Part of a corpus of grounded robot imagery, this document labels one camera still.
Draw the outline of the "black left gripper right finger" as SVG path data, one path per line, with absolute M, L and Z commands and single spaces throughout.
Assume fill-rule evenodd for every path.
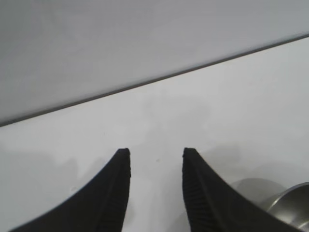
M 183 151 L 183 200 L 193 232 L 296 232 L 229 186 L 194 148 Z

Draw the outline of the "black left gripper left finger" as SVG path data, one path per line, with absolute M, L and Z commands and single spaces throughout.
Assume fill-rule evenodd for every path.
M 130 191 L 130 151 L 121 148 L 84 187 L 15 232 L 120 232 Z

